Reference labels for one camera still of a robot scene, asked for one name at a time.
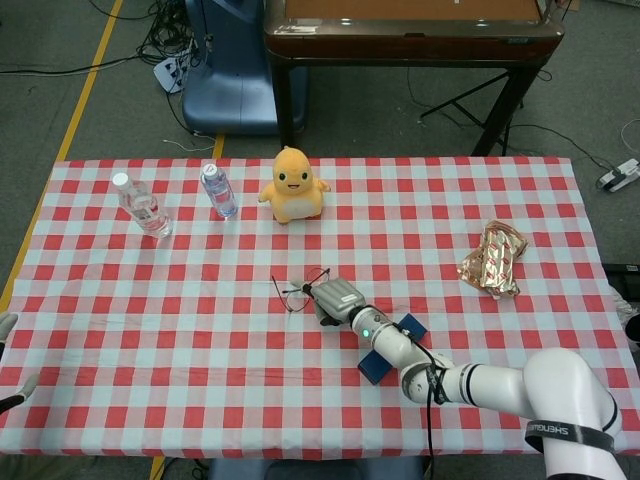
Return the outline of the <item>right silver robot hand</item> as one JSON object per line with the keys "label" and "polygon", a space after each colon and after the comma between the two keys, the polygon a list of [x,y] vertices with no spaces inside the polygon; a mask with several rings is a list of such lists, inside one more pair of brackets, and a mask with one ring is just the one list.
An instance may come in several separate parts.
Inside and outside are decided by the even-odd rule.
{"label": "right silver robot hand", "polygon": [[323,327],[350,324],[367,305],[364,295],[340,277],[298,282],[281,294],[289,312],[300,312],[312,305],[318,323]]}

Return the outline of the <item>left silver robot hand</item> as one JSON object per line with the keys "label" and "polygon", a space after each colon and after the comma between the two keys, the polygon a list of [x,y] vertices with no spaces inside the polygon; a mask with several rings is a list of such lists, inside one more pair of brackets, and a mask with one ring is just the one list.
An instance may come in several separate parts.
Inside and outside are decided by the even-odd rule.
{"label": "left silver robot hand", "polygon": [[[14,328],[17,320],[18,320],[17,314],[9,313],[9,312],[1,313],[0,356],[3,356],[8,336],[12,331],[12,329]],[[0,413],[4,414],[5,412],[11,410],[12,408],[24,403],[33,394],[38,383],[39,383],[39,375],[38,374],[31,375],[19,391],[1,400]]]}

